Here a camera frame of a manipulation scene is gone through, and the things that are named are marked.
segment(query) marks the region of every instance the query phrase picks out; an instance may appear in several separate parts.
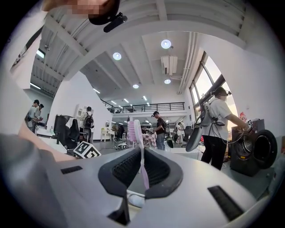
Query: railing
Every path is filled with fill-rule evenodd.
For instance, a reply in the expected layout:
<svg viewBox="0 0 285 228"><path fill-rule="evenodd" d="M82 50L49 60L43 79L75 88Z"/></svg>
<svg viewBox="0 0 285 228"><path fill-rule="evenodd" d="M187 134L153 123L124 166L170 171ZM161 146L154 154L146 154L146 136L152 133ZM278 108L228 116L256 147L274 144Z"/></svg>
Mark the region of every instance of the railing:
<svg viewBox="0 0 285 228"><path fill-rule="evenodd" d="M179 111L184 110L184 102L162 103L150 105L134 105L115 108L115 114L133 112Z"/></svg>
<svg viewBox="0 0 285 228"><path fill-rule="evenodd" d="M105 107L107 108L107 110L110 111L110 113L115 113L115 107L114 107L114 106L110 105L109 103L107 103L107 102L105 102L105 101L103 101L103 100L101 100L101 101L102 101L102 103L105 105Z"/></svg>

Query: light strip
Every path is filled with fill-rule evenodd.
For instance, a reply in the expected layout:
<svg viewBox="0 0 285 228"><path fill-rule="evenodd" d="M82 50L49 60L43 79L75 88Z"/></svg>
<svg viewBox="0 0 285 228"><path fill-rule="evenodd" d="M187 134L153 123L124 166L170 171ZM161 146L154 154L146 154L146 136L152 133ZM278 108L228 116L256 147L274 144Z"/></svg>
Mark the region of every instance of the light strip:
<svg viewBox="0 0 285 228"><path fill-rule="evenodd" d="M40 50L37 50L37 55L41 58L45 57L45 54L43 54Z"/></svg>
<svg viewBox="0 0 285 228"><path fill-rule="evenodd" d="M36 87L37 89L39 89L39 90L40 90L40 87L38 87L38 86L34 85L33 83L30 83L30 85L31 85L31 86L33 86L33 87Z"/></svg>
<svg viewBox="0 0 285 228"><path fill-rule="evenodd" d="M93 89L94 89L94 88L93 88ZM96 90L96 89L94 89L94 90L95 90L96 93L99 93L99 94L100 94L100 92L99 92L98 90Z"/></svg>

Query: table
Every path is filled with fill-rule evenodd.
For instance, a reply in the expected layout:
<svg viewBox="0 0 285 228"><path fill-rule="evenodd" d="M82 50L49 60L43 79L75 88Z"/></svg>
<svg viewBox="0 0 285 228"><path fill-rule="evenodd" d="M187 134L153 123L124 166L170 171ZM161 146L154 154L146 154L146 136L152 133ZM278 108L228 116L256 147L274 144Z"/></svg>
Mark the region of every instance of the table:
<svg viewBox="0 0 285 228"><path fill-rule="evenodd" d="M112 131L112 130L102 130L101 131L101 142L102 142L103 134L105 135L104 142L106 142L106 134L110 134L111 135L110 140L111 140L112 135L113 135L113 140L115 141L115 132L114 131Z"/></svg>
<svg viewBox="0 0 285 228"><path fill-rule="evenodd" d="M153 145L156 148L156 135L155 134L143 134L142 135L143 141L147 141L147 143L144 143L145 145Z"/></svg>
<svg viewBox="0 0 285 228"><path fill-rule="evenodd" d="M43 137L39 137L42 141L44 141L46 144L48 144L51 148L57 150L58 152L61 152L63 154L66 154L67 151L64 148L64 146L61 144L61 142L59 142L59 144L57 144L57 140L53 139L53 138L43 138Z"/></svg>
<svg viewBox="0 0 285 228"><path fill-rule="evenodd" d="M35 134L36 136L44 137L44 138L51 138L55 136L54 133L50 133L49 130L43 129L43 128L36 128Z"/></svg>

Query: washing machine door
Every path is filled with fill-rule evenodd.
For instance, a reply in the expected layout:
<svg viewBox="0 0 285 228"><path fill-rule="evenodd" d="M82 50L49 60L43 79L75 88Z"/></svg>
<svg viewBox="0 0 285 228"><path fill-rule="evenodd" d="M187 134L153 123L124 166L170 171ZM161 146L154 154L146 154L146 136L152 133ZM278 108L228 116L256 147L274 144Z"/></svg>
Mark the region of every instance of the washing machine door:
<svg viewBox="0 0 285 228"><path fill-rule="evenodd" d="M275 161L277 142L269 130L261 130L254 137L252 156L260 169L268 169Z"/></svg>

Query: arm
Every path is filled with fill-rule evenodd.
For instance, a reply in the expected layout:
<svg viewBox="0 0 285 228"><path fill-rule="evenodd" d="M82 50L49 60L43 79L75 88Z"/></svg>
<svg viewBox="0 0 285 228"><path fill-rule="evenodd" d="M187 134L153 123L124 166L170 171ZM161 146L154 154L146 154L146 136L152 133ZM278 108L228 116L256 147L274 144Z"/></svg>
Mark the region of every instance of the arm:
<svg viewBox="0 0 285 228"><path fill-rule="evenodd" d="M65 155L51 148L49 145L43 142L39 137L37 137L33 132L31 132L29 128L26 126L25 122L22 123L18 135L20 138L31 141L33 144L35 144L37 148L51 152L56 162L70 161L76 159L75 157Z"/></svg>
<svg viewBox="0 0 285 228"><path fill-rule="evenodd" d="M244 123L240 118L238 118L234 114L229 114L225 118L242 129L246 129L248 127L246 123Z"/></svg>

